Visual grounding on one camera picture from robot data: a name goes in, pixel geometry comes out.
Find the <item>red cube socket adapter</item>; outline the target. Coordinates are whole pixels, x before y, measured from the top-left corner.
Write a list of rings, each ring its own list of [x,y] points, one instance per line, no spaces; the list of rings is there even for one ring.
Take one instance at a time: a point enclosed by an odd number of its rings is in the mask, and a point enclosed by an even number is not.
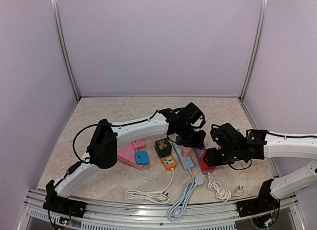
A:
[[[205,162],[204,162],[204,158],[205,158],[206,153],[202,153],[200,160],[199,160],[199,164],[201,167],[201,171],[203,175],[207,175],[208,173],[212,173],[214,170],[216,170],[216,167],[209,167]]]

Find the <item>pale pink charger plug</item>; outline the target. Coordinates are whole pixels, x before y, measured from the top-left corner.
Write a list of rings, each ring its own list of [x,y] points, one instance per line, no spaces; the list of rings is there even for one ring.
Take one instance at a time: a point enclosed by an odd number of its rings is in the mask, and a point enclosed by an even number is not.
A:
[[[181,155],[184,157],[184,158],[187,158],[190,156],[190,152],[191,152],[191,148],[189,147],[184,147],[184,146],[181,146]]]

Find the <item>purple power strip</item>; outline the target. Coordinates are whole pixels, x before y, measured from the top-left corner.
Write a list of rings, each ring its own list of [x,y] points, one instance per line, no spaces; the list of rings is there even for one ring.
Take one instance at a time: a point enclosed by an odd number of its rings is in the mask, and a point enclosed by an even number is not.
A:
[[[196,158],[198,160],[198,164],[199,164],[199,160],[200,160],[200,157],[201,157],[202,153],[204,153],[205,151],[206,151],[205,148],[203,148],[203,149],[194,149],[194,153],[195,153]]]

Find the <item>light blue power strip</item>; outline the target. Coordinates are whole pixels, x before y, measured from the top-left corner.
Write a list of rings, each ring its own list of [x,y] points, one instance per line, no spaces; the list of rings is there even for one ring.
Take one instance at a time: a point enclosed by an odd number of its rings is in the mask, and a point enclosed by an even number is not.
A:
[[[181,162],[181,166],[182,166],[183,170],[188,171],[190,169],[193,169],[194,163],[193,163],[191,157],[189,156],[187,158],[184,158],[181,155],[181,145],[178,145],[176,143],[173,143],[172,145],[173,145],[174,150],[175,150],[175,152],[176,152],[176,154]]]

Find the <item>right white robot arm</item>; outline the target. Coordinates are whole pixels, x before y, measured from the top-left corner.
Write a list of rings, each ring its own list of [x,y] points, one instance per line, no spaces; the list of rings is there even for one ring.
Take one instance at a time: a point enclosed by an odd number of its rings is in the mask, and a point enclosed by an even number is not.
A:
[[[268,130],[247,130],[242,135],[234,128],[220,126],[211,130],[211,138],[218,145],[205,151],[203,162],[209,167],[228,165],[237,161],[275,157],[306,158],[311,162],[283,177],[268,181],[269,193],[255,198],[253,207],[264,212],[273,199],[289,197],[292,193],[317,182],[317,136],[315,134],[280,134]]]

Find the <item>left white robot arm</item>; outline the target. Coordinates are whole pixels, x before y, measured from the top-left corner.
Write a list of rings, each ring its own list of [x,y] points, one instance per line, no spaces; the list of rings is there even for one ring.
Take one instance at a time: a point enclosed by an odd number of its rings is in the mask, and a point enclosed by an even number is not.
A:
[[[46,185],[47,201],[58,212],[69,208],[68,197],[83,181],[95,173],[109,169],[117,163],[118,148],[128,143],[156,135],[176,134],[184,146],[202,147],[206,132],[204,113],[193,103],[186,107],[156,110],[153,115],[121,123],[107,119],[84,127],[80,132],[95,128],[90,144],[78,161],[57,181]]]

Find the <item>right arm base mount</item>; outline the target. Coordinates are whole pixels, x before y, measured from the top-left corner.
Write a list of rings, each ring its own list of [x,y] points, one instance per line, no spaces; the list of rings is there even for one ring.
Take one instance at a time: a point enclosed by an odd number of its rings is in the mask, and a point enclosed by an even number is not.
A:
[[[239,217],[256,215],[279,208],[279,199],[274,198],[270,194],[270,185],[272,182],[273,179],[263,182],[256,198],[242,200],[236,203]]]

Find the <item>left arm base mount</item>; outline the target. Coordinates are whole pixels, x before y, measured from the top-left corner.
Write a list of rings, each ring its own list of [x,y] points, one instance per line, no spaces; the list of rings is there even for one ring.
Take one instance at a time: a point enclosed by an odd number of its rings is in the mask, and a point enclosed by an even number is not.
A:
[[[46,192],[44,209],[70,217],[83,218],[87,203],[59,196],[55,191],[54,180],[46,184]]]

